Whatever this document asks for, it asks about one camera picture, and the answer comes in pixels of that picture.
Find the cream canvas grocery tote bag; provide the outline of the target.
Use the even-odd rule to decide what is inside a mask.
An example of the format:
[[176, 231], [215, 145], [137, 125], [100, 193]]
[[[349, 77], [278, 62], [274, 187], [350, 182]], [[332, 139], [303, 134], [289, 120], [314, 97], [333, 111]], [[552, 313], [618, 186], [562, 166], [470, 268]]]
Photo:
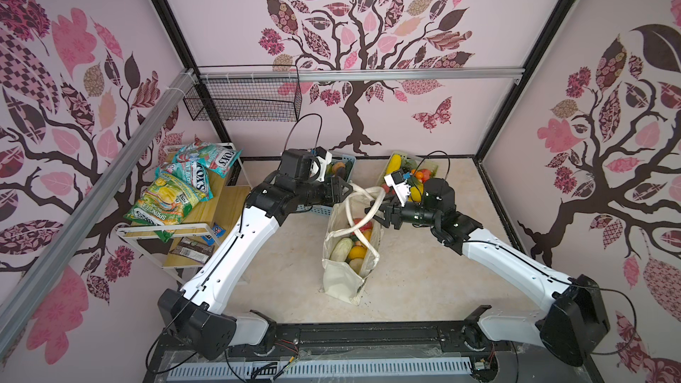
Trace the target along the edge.
[[381, 260], [383, 236], [379, 205], [386, 193], [379, 186], [354, 184], [346, 200], [332, 207], [323, 245], [323, 291], [349, 304], [360, 303], [369, 275]]

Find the wrinkled yellow orange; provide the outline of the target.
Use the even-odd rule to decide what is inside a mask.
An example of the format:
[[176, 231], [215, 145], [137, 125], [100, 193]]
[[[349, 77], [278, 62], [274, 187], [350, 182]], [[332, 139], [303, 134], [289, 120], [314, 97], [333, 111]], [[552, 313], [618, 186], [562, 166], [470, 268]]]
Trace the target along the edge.
[[351, 250], [349, 251], [348, 255], [348, 260], [350, 261], [351, 259], [355, 258], [362, 258], [364, 259], [367, 253], [367, 248], [364, 246], [353, 246]]

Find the white radish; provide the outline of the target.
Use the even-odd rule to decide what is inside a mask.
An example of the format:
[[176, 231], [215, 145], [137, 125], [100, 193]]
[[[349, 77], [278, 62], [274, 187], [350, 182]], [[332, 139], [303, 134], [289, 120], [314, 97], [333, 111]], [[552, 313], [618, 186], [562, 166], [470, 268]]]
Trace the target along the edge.
[[351, 238], [340, 239], [333, 248], [329, 259], [334, 262], [347, 262], [349, 254], [354, 246], [355, 242]]

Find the cream pear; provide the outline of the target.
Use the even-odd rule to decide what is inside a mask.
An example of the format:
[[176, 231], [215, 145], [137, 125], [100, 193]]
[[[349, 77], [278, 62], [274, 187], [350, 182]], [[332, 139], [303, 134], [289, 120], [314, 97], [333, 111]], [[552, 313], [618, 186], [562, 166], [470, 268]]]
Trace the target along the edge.
[[363, 264], [364, 264], [364, 260], [362, 258], [355, 258], [355, 259], [351, 259], [349, 261], [349, 267], [351, 267], [351, 269], [354, 271], [354, 273], [356, 273], [358, 275], [361, 274]]

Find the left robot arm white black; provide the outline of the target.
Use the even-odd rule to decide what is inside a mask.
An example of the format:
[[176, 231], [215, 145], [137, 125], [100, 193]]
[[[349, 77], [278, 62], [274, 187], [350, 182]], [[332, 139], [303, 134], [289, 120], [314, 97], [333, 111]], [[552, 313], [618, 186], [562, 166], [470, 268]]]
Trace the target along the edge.
[[161, 295], [165, 333], [209, 360], [232, 346], [262, 343], [273, 321], [254, 311], [233, 317], [223, 313], [234, 288], [264, 243], [299, 206], [341, 203], [353, 191], [338, 177], [319, 182], [271, 173], [250, 192], [241, 217], [203, 268], [180, 290]]

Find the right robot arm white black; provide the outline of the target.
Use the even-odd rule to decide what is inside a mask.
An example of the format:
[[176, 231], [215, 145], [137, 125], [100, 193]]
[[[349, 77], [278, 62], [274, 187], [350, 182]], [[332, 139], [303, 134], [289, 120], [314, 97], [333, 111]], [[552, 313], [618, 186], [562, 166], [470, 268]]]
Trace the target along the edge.
[[535, 304], [535, 310], [518, 313], [483, 306], [475, 324], [488, 340], [528, 343], [566, 365], [585, 364], [610, 330], [602, 289], [593, 279], [571, 278], [502, 242], [457, 210], [455, 191], [444, 179], [427, 180], [419, 202], [409, 199], [411, 184], [401, 172], [384, 180], [395, 198], [381, 203], [382, 226], [429, 228], [440, 244], [493, 271]]

